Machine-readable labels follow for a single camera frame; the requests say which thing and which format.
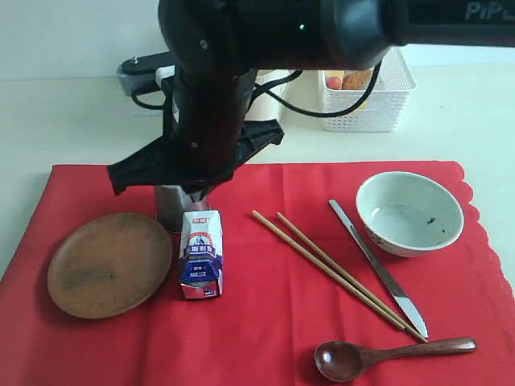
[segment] bowl rim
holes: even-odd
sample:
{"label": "bowl rim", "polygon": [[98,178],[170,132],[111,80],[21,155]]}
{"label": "bowl rim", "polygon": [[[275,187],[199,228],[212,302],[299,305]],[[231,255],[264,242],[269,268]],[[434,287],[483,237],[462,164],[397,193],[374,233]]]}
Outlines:
{"label": "bowl rim", "polygon": [[[376,229],[374,229],[373,226],[371,226],[367,221],[365,221],[364,216],[361,213],[360,205],[359,205],[360,198],[363,195],[363,192],[365,191],[365,188],[374,179],[378,179],[379,177],[381,177],[383,175],[410,175],[410,176],[414,176],[414,177],[416,177],[418,179],[424,180],[427,183],[430,183],[431,185],[436,186],[439,190],[443,191],[451,199],[451,201],[454,203],[454,205],[458,208],[458,213],[459,213],[459,229],[458,229],[458,231],[451,238],[447,239],[447,241],[445,241],[443,243],[440,243],[440,244],[437,244],[437,245],[432,246],[432,247],[414,247],[414,246],[411,246],[411,245],[401,244],[401,243],[398,243],[395,240],[391,240],[391,239],[389,239],[387,237],[384,237],[380,232],[378,232]],[[358,189],[358,191],[356,193],[356,209],[357,209],[357,213],[358,213],[361,221],[363,222],[363,224],[365,224],[365,227],[369,228],[372,232],[374,232],[376,235],[378,235],[384,241],[386,241],[386,242],[388,242],[388,243],[390,243],[390,244],[392,244],[392,245],[394,245],[396,247],[403,248],[403,249],[408,249],[410,251],[416,251],[416,252],[435,251],[435,250],[438,250],[438,249],[446,248],[446,247],[448,247],[451,244],[454,244],[459,239],[461,234],[463,233],[464,226],[465,226],[464,211],[463,211],[463,208],[461,207],[461,205],[459,204],[458,199],[446,187],[444,187],[440,183],[437,183],[436,181],[434,181],[433,179],[430,179],[429,177],[426,177],[425,175],[420,175],[418,173],[413,173],[411,171],[386,171],[386,172],[383,172],[383,173],[379,173],[379,174],[373,175],[372,177],[366,179],[360,185],[360,188]]]}

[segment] piper logo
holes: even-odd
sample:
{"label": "piper logo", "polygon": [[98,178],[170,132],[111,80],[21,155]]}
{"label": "piper logo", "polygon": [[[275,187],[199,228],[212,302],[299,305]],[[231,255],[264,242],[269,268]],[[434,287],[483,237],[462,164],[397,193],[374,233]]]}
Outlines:
{"label": "piper logo", "polygon": [[507,10],[502,2],[468,2],[465,19],[515,22],[515,14]]}

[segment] white wall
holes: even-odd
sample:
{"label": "white wall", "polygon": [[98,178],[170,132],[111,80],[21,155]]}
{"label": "white wall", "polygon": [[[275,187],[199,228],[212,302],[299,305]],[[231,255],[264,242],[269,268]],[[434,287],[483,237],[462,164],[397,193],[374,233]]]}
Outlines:
{"label": "white wall", "polygon": [[[164,51],[159,0],[2,0],[0,80],[112,76],[134,55]],[[403,49],[409,65],[515,61],[515,49]]]}

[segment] milk carton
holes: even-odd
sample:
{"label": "milk carton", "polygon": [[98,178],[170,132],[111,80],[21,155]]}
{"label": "milk carton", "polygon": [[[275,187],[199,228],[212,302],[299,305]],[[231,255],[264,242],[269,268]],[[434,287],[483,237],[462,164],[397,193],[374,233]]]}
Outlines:
{"label": "milk carton", "polygon": [[222,295],[222,226],[218,211],[184,213],[180,242],[180,285],[186,299]]}

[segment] spoon handle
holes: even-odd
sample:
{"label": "spoon handle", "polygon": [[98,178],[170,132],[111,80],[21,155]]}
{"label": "spoon handle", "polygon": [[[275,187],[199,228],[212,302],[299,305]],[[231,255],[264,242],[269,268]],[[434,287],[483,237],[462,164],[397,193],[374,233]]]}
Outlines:
{"label": "spoon handle", "polygon": [[433,343],[417,344],[393,350],[378,351],[378,362],[409,355],[451,355],[466,354],[477,349],[476,341],[472,338],[457,338],[440,340]]}

